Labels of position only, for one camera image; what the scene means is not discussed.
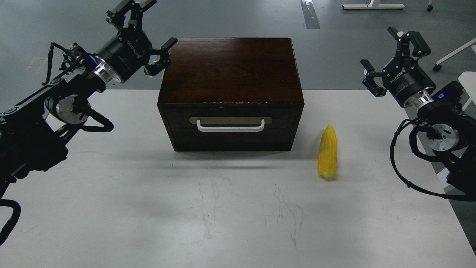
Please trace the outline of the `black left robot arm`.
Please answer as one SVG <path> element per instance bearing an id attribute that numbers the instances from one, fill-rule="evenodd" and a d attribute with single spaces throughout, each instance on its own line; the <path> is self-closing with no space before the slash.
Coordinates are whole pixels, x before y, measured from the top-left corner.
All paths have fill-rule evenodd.
<path id="1" fill-rule="evenodd" d="M 94 110 L 89 97 L 110 81 L 125 83 L 140 68 L 154 77 L 171 65 L 177 38 L 153 48 L 142 29 L 143 14 L 156 0 L 123 0 L 107 11 L 117 34 L 98 53 L 77 43 L 52 42 L 42 87 L 1 113 L 1 195 L 31 171 L 47 171 L 67 158 L 67 144 L 82 130 L 111 132 L 114 124 Z"/>

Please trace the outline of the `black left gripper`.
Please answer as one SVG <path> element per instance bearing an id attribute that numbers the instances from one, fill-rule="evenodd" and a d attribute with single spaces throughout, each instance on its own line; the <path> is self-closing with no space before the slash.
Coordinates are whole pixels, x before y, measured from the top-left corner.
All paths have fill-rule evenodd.
<path id="1" fill-rule="evenodd" d="M 160 49 L 153 49 L 142 30 L 143 13 L 156 3 L 156 0 L 122 0 L 106 12 L 106 21 L 117 30 L 117 36 L 99 49 L 95 56 L 97 66 L 93 74 L 104 83 L 113 79 L 125 83 L 143 66 L 145 75 L 154 77 L 171 65 L 170 49 L 178 39 L 172 37 Z M 159 58 L 148 64 L 150 55 Z"/>

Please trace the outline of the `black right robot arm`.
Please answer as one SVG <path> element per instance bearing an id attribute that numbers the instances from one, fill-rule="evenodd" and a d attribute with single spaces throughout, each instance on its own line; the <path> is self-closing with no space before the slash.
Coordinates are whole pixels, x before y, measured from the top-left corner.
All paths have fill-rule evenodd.
<path id="1" fill-rule="evenodd" d="M 363 85 L 376 97 L 391 93 L 402 108 L 416 110 L 415 119 L 405 119 L 396 129 L 390 144 L 390 163 L 398 178 L 420 193 L 446 200 L 475 201 L 475 119 L 463 111 L 463 86 L 452 81 L 438 92 L 436 85 L 419 66 L 418 60 L 428 56 L 431 49 L 419 32 L 400 32 L 394 27 L 387 31 L 397 42 L 394 57 L 376 71 L 367 59 Z M 415 185 L 406 179 L 395 163 L 395 146 L 401 132 L 412 125 L 409 146 L 412 153 L 427 162 L 442 163 L 448 170 L 446 182 L 462 195 L 439 194 Z"/>

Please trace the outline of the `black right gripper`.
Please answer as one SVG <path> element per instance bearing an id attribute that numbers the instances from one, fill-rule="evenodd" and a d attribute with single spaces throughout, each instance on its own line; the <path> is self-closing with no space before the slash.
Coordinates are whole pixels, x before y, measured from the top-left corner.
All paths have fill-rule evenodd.
<path id="1" fill-rule="evenodd" d="M 377 72 L 367 59 L 361 59 L 365 76 L 362 84 L 375 97 L 383 97 L 389 90 L 398 105 L 405 108 L 409 106 L 406 102 L 411 96 L 422 90 L 433 93 L 436 88 L 417 63 L 432 50 L 419 32 L 400 32 L 394 27 L 389 27 L 387 31 L 397 41 L 395 56 L 383 68 L 384 73 Z M 382 78 L 384 87 L 379 86 L 375 78 Z"/>

